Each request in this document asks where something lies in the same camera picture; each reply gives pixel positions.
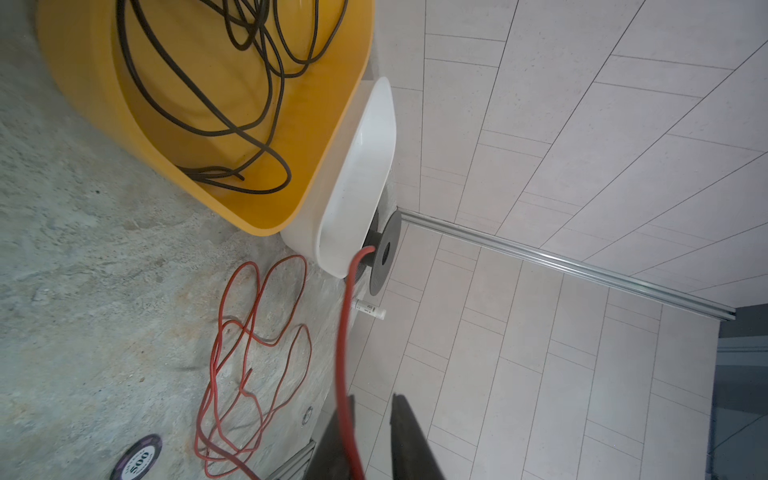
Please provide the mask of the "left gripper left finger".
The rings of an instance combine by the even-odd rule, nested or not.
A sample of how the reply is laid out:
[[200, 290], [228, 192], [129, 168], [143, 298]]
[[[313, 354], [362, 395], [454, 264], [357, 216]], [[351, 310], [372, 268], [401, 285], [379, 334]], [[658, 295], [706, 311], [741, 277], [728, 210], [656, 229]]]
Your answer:
[[315, 450], [304, 480], [349, 480], [352, 478], [341, 438], [338, 415], [331, 417]]

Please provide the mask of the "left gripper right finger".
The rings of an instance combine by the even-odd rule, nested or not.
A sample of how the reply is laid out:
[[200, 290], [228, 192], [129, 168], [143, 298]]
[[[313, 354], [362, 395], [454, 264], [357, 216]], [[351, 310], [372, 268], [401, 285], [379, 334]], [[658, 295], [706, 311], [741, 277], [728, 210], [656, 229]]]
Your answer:
[[390, 416], [392, 478], [444, 480], [417, 418], [402, 394], [394, 394]]

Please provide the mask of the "grey cable spool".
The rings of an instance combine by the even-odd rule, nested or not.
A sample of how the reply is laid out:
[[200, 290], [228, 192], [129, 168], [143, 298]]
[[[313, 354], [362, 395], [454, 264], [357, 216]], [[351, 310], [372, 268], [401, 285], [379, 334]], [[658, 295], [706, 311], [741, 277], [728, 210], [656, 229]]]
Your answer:
[[369, 293], [372, 296], [376, 296], [385, 286], [394, 264], [402, 231], [402, 215], [399, 210], [390, 215], [382, 228], [379, 228], [379, 217], [379, 212], [376, 211], [363, 243], [364, 247], [373, 246], [375, 251], [362, 258], [355, 275], [355, 280], [358, 281], [366, 268], [371, 269]]

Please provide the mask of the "right poker chip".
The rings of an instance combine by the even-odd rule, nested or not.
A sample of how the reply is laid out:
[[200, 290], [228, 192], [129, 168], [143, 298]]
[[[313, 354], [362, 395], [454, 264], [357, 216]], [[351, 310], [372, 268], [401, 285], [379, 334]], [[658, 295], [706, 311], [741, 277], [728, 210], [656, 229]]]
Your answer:
[[309, 423], [309, 421], [311, 420], [311, 418], [312, 418], [312, 414], [313, 414], [313, 407], [309, 406], [305, 410], [305, 412], [303, 414], [303, 417], [302, 417], [302, 420], [301, 420], [301, 424], [302, 425], [307, 425]]

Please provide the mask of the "poker chip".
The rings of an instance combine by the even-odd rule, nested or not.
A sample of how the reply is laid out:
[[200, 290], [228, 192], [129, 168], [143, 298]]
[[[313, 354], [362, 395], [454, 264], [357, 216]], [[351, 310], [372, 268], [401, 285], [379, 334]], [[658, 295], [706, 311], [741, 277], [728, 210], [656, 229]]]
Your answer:
[[109, 479], [142, 479], [158, 460], [162, 446], [162, 439], [157, 434], [150, 434], [139, 439], [121, 456]]
[[303, 414], [303, 417], [302, 417], [302, 420], [301, 420], [301, 424], [302, 425], [307, 425], [309, 423], [309, 421], [311, 420], [311, 418], [312, 418], [312, 414], [313, 414], [313, 407], [309, 406], [305, 410], [305, 412]]

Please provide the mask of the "small white bottle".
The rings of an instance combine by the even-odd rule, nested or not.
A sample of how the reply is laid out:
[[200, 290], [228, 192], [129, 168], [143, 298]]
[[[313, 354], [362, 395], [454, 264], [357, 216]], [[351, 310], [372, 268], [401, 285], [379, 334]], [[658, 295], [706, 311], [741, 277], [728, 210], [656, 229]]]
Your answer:
[[386, 310], [380, 306], [373, 305], [364, 300], [356, 299], [353, 303], [353, 307], [364, 314], [367, 314], [374, 319], [383, 320], [386, 316]]

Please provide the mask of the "centre poker chip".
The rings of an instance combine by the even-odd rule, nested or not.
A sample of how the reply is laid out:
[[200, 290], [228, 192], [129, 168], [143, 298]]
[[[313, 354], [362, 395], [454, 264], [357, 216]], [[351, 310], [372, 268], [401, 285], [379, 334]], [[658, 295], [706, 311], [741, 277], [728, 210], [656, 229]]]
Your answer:
[[157, 434], [150, 434], [139, 439], [121, 456], [109, 479], [142, 479], [158, 460], [162, 446], [162, 439]]

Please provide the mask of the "white plastic tray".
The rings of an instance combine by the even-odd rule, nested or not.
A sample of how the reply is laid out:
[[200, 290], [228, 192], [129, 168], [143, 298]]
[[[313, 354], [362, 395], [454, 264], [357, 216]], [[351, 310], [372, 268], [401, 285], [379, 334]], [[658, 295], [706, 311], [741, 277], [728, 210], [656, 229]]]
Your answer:
[[363, 80], [284, 243], [337, 278], [363, 247], [391, 170], [396, 118], [390, 82]]

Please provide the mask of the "yellow plastic tray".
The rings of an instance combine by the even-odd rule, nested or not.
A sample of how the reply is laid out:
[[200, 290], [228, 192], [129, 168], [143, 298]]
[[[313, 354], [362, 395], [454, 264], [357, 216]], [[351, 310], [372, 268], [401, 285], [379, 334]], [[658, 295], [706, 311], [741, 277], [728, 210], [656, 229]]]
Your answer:
[[366, 69], [371, 1], [42, 1], [75, 108], [243, 231], [296, 217]]

